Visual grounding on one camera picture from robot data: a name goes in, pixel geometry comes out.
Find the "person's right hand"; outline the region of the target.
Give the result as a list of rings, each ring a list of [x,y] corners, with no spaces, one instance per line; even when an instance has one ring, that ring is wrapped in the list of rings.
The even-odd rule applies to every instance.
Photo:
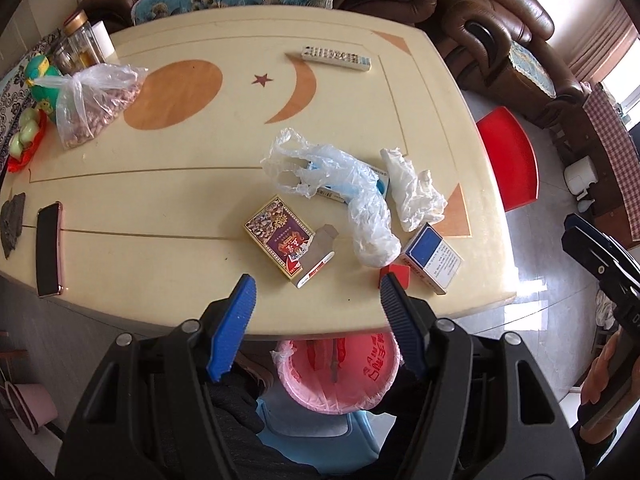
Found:
[[[587,378],[582,384],[580,404],[595,404],[600,400],[601,393],[608,385],[610,377],[608,364],[614,356],[619,339],[620,333],[614,334],[604,346],[600,356],[592,362]],[[619,408],[611,408],[608,414],[604,415],[600,422],[594,424],[590,429],[580,428],[580,436],[588,444],[601,443],[613,433],[622,419],[622,411]]]

